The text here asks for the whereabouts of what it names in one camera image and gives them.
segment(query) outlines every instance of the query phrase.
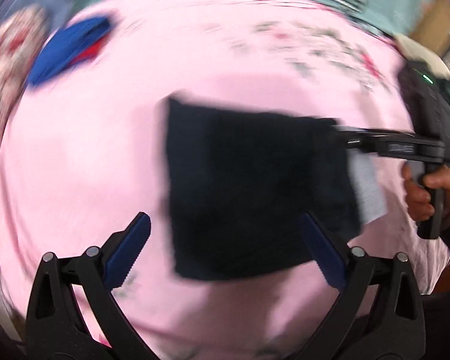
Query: human hand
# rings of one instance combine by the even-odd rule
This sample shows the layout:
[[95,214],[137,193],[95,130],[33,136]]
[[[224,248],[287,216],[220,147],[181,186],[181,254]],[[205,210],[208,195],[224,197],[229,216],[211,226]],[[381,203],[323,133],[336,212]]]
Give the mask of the human hand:
[[[430,219],[435,214],[435,209],[430,204],[430,193],[413,181],[412,171],[407,163],[402,167],[402,177],[406,191],[405,203],[408,205],[408,214],[416,222]],[[445,190],[443,216],[447,216],[450,212],[450,168],[444,165],[435,172],[423,176],[423,184],[431,190],[440,188]]]

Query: blue gripper pad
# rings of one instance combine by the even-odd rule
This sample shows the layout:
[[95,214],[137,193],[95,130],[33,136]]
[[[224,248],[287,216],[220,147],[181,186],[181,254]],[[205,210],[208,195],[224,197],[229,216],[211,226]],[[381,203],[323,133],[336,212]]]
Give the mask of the blue gripper pad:
[[300,218],[300,231],[328,285],[342,292],[347,285],[347,261],[343,255],[310,214],[304,214]]
[[122,286],[150,237],[151,228],[150,217],[140,212],[126,230],[112,234],[104,244],[104,252],[111,250],[103,271],[103,284],[107,290]]

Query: black handle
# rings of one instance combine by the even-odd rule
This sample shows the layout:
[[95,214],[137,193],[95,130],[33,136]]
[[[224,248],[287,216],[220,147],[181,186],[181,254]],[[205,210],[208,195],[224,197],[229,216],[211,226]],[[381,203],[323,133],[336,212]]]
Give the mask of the black handle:
[[[425,163],[425,173],[432,173],[440,166],[432,163]],[[422,239],[437,239],[440,236],[442,227],[443,203],[445,201],[445,190],[431,190],[425,188],[431,196],[431,204],[435,208],[435,214],[427,221],[418,223],[417,233]]]

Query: metal screw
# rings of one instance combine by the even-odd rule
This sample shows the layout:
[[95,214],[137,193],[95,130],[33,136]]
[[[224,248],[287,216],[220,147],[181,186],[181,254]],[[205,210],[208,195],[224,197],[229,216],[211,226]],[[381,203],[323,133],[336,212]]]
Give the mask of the metal screw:
[[95,257],[100,252],[96,246],[90,246],[85,253],[87,253],[88,257]]
[[360,246],[354,246],[352,248],[352,254],[355,257],[363,257],[365,256],[365,250],[363,250]]
[[48,263],[49,261],[51,261],[54,258],[54,254],[52,252],[47,252],[43,255],[42,260],[45,261],[46,263]]
[[408,261],[408,256],[401,251],[400,253],[397,253],[397,259],[402,263],[406,263]]

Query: finger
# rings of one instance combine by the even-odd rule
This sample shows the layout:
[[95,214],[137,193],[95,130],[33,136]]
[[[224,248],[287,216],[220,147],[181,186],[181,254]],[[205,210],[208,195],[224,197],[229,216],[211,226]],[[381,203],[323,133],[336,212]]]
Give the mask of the finger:
[[409,200],[411,202],[417,202],[417,203],[429,203],[431,200],[430,193],[428,193],[423,188],[416,185],[411,180],[406,180],[403,182],[403,187],[406,191],[406,197],[405,200]]
[[450,168],[444,165],[435,172],[423,176],[423,184],[434,190],[443,188],[450,191]]
[[425,221],[435,214],[435,209],[431,204],[411,203],[408,214],[416,222]]
[[413,178],[412,169],[410,169],[408,162],[405,162],[402,166],[402,177],[405,180],[411,180]]

